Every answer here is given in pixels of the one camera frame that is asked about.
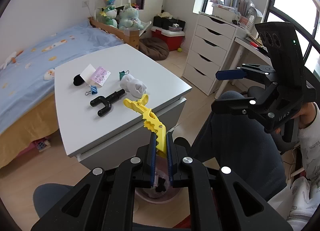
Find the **person's right hand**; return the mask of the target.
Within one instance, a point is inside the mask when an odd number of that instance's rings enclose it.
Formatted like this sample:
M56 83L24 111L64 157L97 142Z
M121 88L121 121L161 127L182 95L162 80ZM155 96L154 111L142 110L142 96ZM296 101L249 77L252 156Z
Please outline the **person's right hand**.
M299 118L299 129L307 128L317 116L317 105L314 102L308 102L302 105L300 111L292 119Z

